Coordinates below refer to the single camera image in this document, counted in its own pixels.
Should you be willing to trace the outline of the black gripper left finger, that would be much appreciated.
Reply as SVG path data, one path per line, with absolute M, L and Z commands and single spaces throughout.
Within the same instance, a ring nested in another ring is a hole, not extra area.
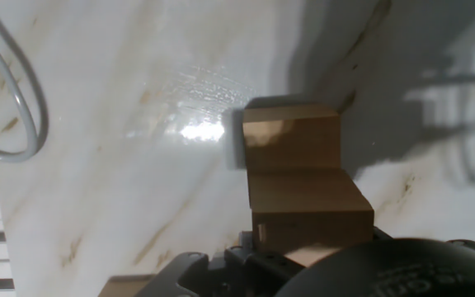
M 200 252 L 176 256 L 136 297 L 274 296 L 303 266 L 275 252 L 260 252 L 252 232 L 238 245 L 209 257 Z

